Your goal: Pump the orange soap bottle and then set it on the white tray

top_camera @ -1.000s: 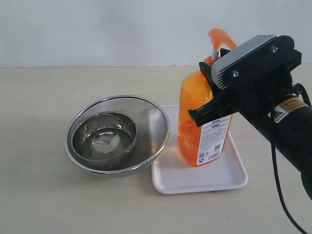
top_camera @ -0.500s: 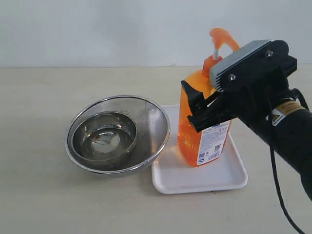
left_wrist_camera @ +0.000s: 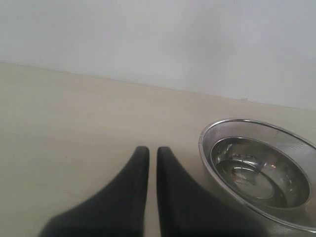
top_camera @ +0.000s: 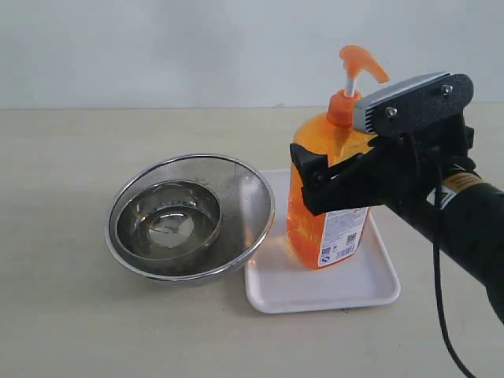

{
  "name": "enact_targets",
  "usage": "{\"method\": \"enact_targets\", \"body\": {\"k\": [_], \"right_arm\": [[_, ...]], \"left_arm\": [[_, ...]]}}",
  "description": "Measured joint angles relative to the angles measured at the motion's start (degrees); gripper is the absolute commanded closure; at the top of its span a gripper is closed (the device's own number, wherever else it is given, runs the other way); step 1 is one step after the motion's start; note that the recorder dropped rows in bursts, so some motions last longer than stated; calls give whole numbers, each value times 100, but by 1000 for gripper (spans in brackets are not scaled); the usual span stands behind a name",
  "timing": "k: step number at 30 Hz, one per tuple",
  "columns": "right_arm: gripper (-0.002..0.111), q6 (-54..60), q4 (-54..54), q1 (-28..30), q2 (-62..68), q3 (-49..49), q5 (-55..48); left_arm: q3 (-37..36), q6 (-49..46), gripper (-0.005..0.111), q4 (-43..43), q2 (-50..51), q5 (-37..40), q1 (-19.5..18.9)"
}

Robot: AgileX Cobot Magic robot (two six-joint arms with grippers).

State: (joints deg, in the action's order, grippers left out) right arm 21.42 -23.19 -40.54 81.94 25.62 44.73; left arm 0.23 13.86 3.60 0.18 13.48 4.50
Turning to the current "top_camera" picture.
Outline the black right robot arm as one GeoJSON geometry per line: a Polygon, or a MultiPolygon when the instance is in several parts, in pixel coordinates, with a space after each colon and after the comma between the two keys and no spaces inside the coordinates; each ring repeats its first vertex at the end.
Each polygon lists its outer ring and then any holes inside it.
{"type": "Polygon", "coordinates": [[[486,288],[503,317],[503,192],[468,156],[473,130],[462,115],[424,126],[390,126],[370,151],[336,165],[292,143],[302,203],[314,215],[385,205],[486,288]]]}

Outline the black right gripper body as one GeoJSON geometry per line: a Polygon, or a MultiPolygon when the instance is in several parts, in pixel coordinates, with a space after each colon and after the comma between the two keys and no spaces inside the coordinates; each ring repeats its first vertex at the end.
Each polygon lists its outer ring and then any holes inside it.
{"type": "Polygon", "coordinates": [[[425,206],[434,206],[434,195],[443,181],[466,175],[478,183],[476,165],[469,158],[474,130],[460,113],[412,133],[401,134],[384,145],[372,163],[376,195],[404,221],[416,221],[425,206]]]}

